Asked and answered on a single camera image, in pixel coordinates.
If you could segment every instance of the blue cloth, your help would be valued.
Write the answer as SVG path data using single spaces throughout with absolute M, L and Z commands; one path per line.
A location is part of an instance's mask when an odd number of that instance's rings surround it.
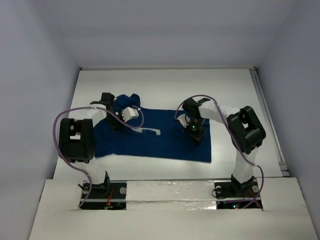
M 120 95 L 114 101 L 114 110 L 120 111 L 126 107 L 136 105 L 140 107 L 140 98 L 133 94 L 131 97 Z M 166 159 L 180 159 L 197 162 L 211 162 L 211 137 L 210 124 L 206 120 L 203 126 L 206 128 L 205 136 L 199 146 L 196 146 L 192 138 L 183 132 L 183 127 L 174 121 L 174 110 L 160 110 L 141 108 L 144 115 L 142 128 L 136 132 L 128 127 L 112 131 L 109 124 L 102 120 L 94 127 L 95 156 L 97 158 L 110 154 L 131 155 L 141 157 L 155 157 Z M 131 126 L 139 126 L 141 116 L 128 122 Z

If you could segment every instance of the gray wall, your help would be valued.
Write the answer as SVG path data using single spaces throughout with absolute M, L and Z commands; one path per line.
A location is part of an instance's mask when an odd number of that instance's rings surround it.
M 45 1 L 82 67 L 252 67 L 295 0 Z
M 27 240 L 79 68 L 45 4 L 0 1 L 0 239 Z
M 320 1 L 297 1 L 258 68 L 285 161 L 320 237 Z

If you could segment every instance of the wall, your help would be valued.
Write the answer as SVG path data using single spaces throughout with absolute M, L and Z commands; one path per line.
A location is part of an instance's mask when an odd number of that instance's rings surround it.
M 297 1 L 258 68 L 285 161 L 320 236 L 320 1 Z
M 82 67 L 241 67 L 295 0 L 45 0 Z
M 27 240 L 79 67 L 42 1 L 0 1 L 0 46 L 0 239 Z

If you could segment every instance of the robotic arm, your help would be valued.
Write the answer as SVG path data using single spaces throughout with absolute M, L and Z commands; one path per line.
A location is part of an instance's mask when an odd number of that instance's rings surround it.
M 255 111 L 250 107 L 232 108 L 218 106 L 209 98 L 195 101 L 193 98 L 186 99 L 182 104 L 186 114 L 180 115 L 176 120 L 184 127 L 184 131 L 190 135 L 199 145 L 206 129 L 203 127 L 205 119 L 214 120 L 225 124 L 237 141 L 239 149 L 236 151 L 235 168 L 231 175 L 231 185 L 227 189 L 221 189 L 220 194 L 241 196 L 254 184 L 253 167 L 259 147 L 266 138 L 266 131 L 261 125 Z

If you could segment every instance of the navy blue fabric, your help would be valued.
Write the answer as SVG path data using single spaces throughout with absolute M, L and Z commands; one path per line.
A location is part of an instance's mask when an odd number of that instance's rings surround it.
M 115 111 L 136 105 L 140 106 L 140 98 L 120 95 L 114 102 Z M 189 135 L 183 132 L 183 127 L 174 121 L 174 110 L 141 108 L 144 114 L 143 128 L 160 130 L 156 135 L 153 130 L 136 132 L 128 127 L 112 131 L 109 124 L 102 120 L 94 127 L 95 156 L 97 158 L 110 154 L 180 159 L 197 162 L 211 162 L 211 137 L 209 120 L 204 122 L 205 136 L 199 146 Z M 128 124 L 138 126 L 141 116 L 132 119 Z

